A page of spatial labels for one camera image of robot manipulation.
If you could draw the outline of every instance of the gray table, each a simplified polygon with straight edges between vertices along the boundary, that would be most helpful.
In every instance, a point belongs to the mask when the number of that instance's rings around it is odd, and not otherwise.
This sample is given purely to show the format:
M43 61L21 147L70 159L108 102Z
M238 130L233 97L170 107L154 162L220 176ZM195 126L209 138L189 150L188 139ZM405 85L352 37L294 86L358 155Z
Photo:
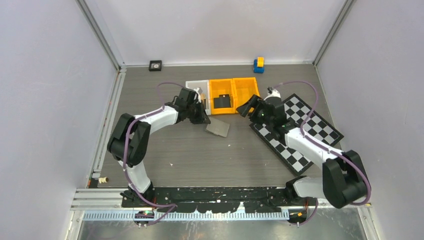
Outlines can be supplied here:
M256 77L259 92L266 96L268 86L280 82L304 80L319 91L316 111L332 123L327 103L312 65L267 65L264 74L253 73L251 65L240 66L174 66L161 72L149 72L146 67L129 68L122 87L115 122L123 113L138 115L161 106L155 91L161 82ZM171 101L180 92L173 85L161 86L165 101ZM313 90L300 83L285 85L280 89L282 98L296 93L310 106ZM144 164L148 176L157 187L222 187L222 186L284 186L295 176L260 140L249 127L249 120L237 114L214 115L230 123L227 138L205 132L206 125L193 125L187 119L167 126L150 136ZM321 175L312 166L306 175ZM109 183L99 187L126 187L127 182L119 164L106 153L102 177Z

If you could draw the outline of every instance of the purple cable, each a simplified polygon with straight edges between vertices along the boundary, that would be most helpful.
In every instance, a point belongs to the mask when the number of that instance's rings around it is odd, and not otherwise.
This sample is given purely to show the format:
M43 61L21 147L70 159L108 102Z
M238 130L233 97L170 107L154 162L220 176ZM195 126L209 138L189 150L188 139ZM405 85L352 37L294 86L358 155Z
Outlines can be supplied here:
M169 214L169 213L170 213L170 212L171 212L171 211L172 211L172 210L173 210L173 209L174 209L177 205L176 205L175 203L165 204L165 205L160 205L160 204L156 204L156 203L150 202L150 201L148 201L147 199L145 199L145 198L143 197L143 195L141 195L141 194L139 193L139 191L137 191L137 190L136 190L137 188L136 188L136 186L134 185L133 181L131 180L131 178L130 178L130 176L128 175L128 172L127 172L128 144L129 144L129 140L130 140L131 129L133 128L134 124L136 124L136 122L138 122L138 121L140 121L140 120L142 120L142 119L145 119L145 118L151 117L151 116L153 116L153 115L156 115L156 114L158 114L158 113L162 112L162 111L165 109L165 101L164 101L164 99L162 98L161 92L159 91L159 86L164 85L164 84L172 84L172 85L177 85L177 86L179 86L179 87L181 87L181 88L184 88L184 86L182 86L182 85L180 85L180 84L178 84L178 83L175 83L175 82L162 82L162 83L160 83L160 84L158 84L158 85L157 85L157 87L156 87L156 91L157 91L157 94L159 95L160 100L162 101L162 107L161 107L160 109L156 110L156 111L153 111L153 112L151 112L151 113L148 113L148 114L145 114L145 115L142 115L142 116L137 117L136 119L134 119L134 120L133 120L133 121L129 124L128 129L127 129L127 131L126 131L126 135L125 135L125 145L124 145L123 158L122 158L122 168L123 168L123 172L124 172L124 174L125 174L126 180L128 181L128 183L129 183L129 185L131 186L131 188L132 188L132 189L134 189L134 191L135 191L135 193L137 194L137 196L138 196L141 200L143 200L145 203L149 204L150 206L157 207L157 208L169 208L169 209L168 209L168 211L166 211L166 213L165 213L165 214L163 214L161 217L159 217L158 219L154 220L153 222L149 222L149 223L147 224L147 226L151 226L151 225L153 225L153 224L158 223L158 222L159 222L162 218L164 218L167 214Z
M322 144L320 144L319 142L313 140L311 137L309 137L307 134L305 134L305 130L304 130L304 125L305 123L311 118L312 113L314 113L315 109L317 108L318 105L318 91L317 89L314 87L314 85L312 85L311 83L307 82L307 81L289 81L289 82L281 82L279 84L277 84L276 86L274 86L274 88L278 88L281 85L286 85L286 84L295 84L295 83L302 83L302 84L307 84L309 85L313 91L315 92L315 103L313 104L312 109L309 111L309 113L307 114L307 117L302 121L302 123L300 124L300 132L302 133L303 137L306 138L309 142L311 142L312 144L314 144L315 146L319 147L320 149L329 152L331 154L336 155L337 157L341 158L345 163L349 164L358 174L359 176L363 179L363 182L365 183L366 186L366 198L361 201L361 202L352 202L352 205L364 205L366 203L368 203L368 201L371 198L371 185L370 185L370 181L368 181L368 178L365 176L365 174L349 159L347 159L346 157L344 157L343 155L330 150L328 148L326 148L325 146L323 146ZM317 212L318 209L318 199L316 199L316 204L315 204L315 209L313 210L312 214L310 215L310 217L308 219L306 219L304 222L302 222L301 224L299 224L299 226L304 225L305 223L307 223Z

